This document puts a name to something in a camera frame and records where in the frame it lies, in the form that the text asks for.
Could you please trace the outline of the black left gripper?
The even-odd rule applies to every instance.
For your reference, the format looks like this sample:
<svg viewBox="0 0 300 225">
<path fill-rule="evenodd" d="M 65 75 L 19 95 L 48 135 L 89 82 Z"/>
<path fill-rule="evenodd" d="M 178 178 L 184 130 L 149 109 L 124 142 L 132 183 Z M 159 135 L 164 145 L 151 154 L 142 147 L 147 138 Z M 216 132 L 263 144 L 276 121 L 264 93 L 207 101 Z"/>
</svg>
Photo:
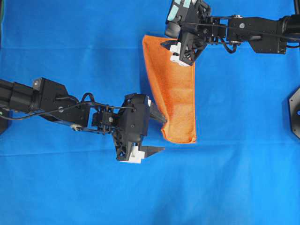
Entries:
<svg viewBox="0 0 300 225">
<path fill-rule="evenodd" d="M 164 147 L 142 146 L 150 117 L 162 124 L 167 122 L 156 104 L 145 94 L 131 94 L 125 97 L 123 107 L 117 114 L 116 130 L 112 134 L 116 159 L 140 163 L 142 159 L 165 150 Z"/>
</svg>

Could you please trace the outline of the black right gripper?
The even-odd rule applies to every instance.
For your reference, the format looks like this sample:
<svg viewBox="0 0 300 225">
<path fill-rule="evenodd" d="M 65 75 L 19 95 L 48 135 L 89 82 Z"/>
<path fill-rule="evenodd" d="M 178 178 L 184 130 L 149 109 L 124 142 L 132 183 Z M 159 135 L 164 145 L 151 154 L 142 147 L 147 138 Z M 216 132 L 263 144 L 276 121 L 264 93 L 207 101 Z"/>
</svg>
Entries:
<svg viewBox="0 0 300 225">
<path fill-rule="evenodd" d="M 224 17 L 208 16 L 198 23 L 184 22 L 177 40 L 168 40 L 160 45 L 170 51 L 170 60 L 182 67 L 189 67 L 208 45 L 223 44 L 226 26 L 221 23 Z"/>
</svg>

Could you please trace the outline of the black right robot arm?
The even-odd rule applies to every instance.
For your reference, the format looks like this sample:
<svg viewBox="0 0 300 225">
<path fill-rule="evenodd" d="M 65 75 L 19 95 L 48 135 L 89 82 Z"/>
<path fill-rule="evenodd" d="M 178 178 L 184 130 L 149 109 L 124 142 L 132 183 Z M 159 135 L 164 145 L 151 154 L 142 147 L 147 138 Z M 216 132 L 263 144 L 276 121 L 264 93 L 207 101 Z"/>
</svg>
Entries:
<svg viewBox="0 0 300 225">
<path fill-rule="evenodd" d="M 278 20 L 261 17 L 225 18 L 207 16 L 188 19 L 182 22 L 169 22 L 168 31 L 172 40 L 164 41 L 161 46 L 172 53 L 170 60 L 180 66 L 192 66 L 208 45 L 222 45 L 230 54 L 237 47 L 248 42 L 255 53 L 285 54 L 290 43 L 300 41 L 300 16 L 284 16 Z"/>
</svg>

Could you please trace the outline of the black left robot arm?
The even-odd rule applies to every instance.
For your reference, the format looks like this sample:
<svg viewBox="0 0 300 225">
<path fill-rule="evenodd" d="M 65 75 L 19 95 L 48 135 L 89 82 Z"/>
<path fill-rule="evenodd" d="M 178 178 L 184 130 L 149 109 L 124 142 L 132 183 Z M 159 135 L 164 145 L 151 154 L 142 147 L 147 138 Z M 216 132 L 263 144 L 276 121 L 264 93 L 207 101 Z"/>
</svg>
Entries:
<svg viewBox="0 0 300 225">
<path fill-rule="evenodd" d="M 13 121 L 9 112 L 25 113 L 24 119 L 40 116 L 47 121 L 63 124 L 74 131 L 111 134 L 116 159 L 139 164 L 149 156 L 164 150 L 163 147 L 143 146 L 149 121 L 162 124 L 167 120 L 148 95 L 128 94 L 121 106 L 95 101 L 93 94 L 85 93 L 81 100 L 69 95 L 60 83 L 38 78 L 29 87 L 17 82 L 0 82 L 0 131 Z"/>
</svg>

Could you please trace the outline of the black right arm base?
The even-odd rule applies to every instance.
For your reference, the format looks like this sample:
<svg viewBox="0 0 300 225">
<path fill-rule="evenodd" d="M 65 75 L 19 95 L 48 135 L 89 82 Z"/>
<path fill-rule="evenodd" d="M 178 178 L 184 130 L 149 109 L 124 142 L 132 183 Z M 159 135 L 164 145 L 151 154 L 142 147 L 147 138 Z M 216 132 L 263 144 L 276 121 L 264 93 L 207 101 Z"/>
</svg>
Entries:
<svg viewBox="0 0 300 225">
<path fill-rule="evenodd" d="M 289 119 L 292 133 L 300 139 L 300 88 L 294 90 L 288 98 Z"/>
</svg>

